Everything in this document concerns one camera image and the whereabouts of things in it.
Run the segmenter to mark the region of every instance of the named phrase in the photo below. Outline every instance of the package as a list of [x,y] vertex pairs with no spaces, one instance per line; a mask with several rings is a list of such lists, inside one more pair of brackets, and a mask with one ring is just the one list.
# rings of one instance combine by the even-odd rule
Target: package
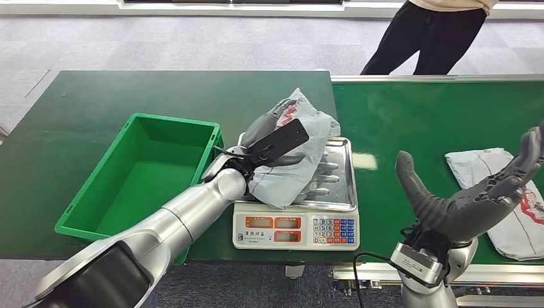
[[296,103],[284,111],[276,128],[293,119],[300,120],[310,139],[288,154],[302,152],[305,158],[293,166],[259,167],[248,184],[254,197],[278,209],[292,204],[316,172],[327,139],[340,135],[340,124],[330,115],[316,110],[300,89],[296,89],[289,98],[295,99]]
[[[463,189],[499,172],[514,157],[502,148],[446,154],[457,182]],[[524,261],[544,258],[544,200],[530,181],[520,204],[488,231],[495,249],[511,259]]]

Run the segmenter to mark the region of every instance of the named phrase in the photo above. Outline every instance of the red printed logo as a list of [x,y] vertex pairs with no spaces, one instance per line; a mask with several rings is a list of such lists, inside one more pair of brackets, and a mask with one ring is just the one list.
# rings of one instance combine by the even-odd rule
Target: red printed logo
[[522,212],[535,223],[544,225],[544,205],[540,203],[534,192],[526,189],[520,202]]
[[280,125],[276,125],[276,130],[293,120],[293,113],[296,112],[296,104],[297,103],[287,107],[287,109],[284,111],[284,113],[282,114],[280,118],[281,120]]

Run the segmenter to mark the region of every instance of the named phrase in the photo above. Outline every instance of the beige shirt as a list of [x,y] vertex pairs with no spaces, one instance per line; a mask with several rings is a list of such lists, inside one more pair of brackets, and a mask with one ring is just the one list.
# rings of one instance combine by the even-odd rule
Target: beige shirt
[[483,8],[489,15],[489,11],[498,0],[410,0],[411,3],[438,12],[458,12]]

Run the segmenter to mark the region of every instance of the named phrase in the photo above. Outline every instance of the orange display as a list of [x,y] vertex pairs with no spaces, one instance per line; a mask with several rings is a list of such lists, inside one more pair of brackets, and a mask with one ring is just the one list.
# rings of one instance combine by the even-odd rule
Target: orange display
[[275,225],[280,229],[299,229],[300,217],[276,217]]
[[274,242],[300,242],[300,231],[276,231],[274,232]]
[[274,228],[274,221],[272,220],[272,217],[246,216],[246,227],[272,229]]

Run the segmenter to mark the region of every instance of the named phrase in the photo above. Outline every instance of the green table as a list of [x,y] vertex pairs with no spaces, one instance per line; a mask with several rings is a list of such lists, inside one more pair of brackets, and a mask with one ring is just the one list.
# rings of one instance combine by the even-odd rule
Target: green table
[[[0,146],[0,258],[63,259],[84,247],[53,225],[130,114],[219,122],[233,144],[295,87],[316,108],[337,112],[353,152],[375,160],[376,168],[355,166],[361,248],[389,255],[399,229],[414,221],[393,171],[398,150],[413,154],[431,191],[449,196],[458,186],[444,154],[496,146],[516,153],[521,134],[544,117],[544,78],[537,79],[345,78],[333,80],[335,111],[323,72],[62,72]],[[536,184],[544,187],[544,173]],[[232,208],[188,260],[338,264],[355,253],[236,250],[231,234]],[[482,236],[474,263],[512,261]]]
[[[66,259],[88,244],[53,227],[133,113],[214,121],[234,145],[297,87],[336,116],[328,72],[61,72],[0,146],[0,259]],[[192,259],[236,259],[229,216]]]

